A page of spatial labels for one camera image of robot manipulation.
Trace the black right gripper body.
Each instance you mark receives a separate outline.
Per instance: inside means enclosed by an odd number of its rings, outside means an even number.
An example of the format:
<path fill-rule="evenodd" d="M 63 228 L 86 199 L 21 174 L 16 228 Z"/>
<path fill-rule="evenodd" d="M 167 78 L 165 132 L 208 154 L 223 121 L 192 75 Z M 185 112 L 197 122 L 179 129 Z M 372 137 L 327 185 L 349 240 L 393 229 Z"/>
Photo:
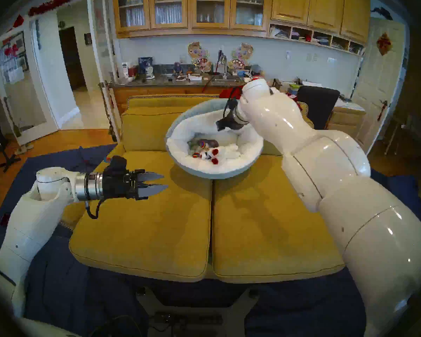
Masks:
<path fill-rule="evenodd" d="M 248 125 L 248 121 L 243 120 L 237 110 L 230 110 L 228 114 L 223 115 L 222 119 L 216 121 L 216 127 L 219 132 L 225 129 L 240 130 L 245 125 Z"/>

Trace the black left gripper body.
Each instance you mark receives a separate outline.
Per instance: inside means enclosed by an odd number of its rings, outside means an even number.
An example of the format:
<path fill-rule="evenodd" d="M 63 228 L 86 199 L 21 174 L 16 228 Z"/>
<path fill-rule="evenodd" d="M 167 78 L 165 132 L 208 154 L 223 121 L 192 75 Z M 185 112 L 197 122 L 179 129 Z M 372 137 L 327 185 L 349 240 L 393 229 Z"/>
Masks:
<path fill-rule="evenodd" d="M 105 169 L 102 173 L 102 199 L 126 198 L 140 200 L 138 175 L 141 169 Z"/>

